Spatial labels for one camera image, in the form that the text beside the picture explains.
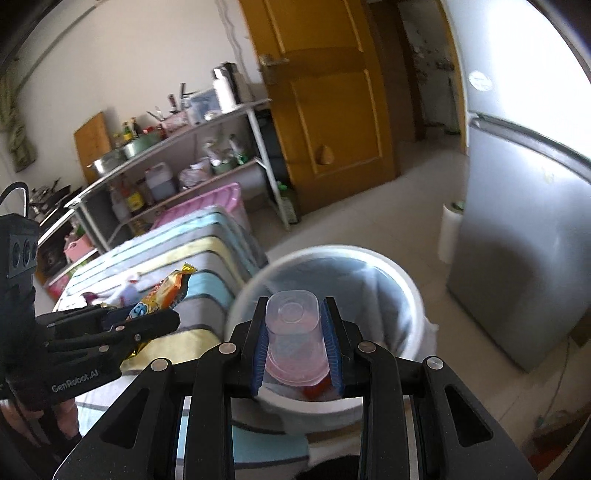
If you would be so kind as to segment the person's left hand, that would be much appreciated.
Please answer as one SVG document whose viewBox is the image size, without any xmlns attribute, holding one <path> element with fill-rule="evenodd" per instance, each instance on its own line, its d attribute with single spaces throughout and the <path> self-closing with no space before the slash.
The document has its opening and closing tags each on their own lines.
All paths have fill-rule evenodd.
<svg viewBox="0 0 591 480">
<path fill-rule="evenodd" d="M 79 433 L 78 410 L 73 399 L 52 407 L 57 425 L 62 434 L 73 439 Z M 5 399 L 1 401 L 1 414 L 12 430 L 26 438 L 30 443 L 39 446 L 37 433 L 33 430 L 33 423 L 43 416 L 42 411 L 27 410 L 20 402 Z"/>
</svg>

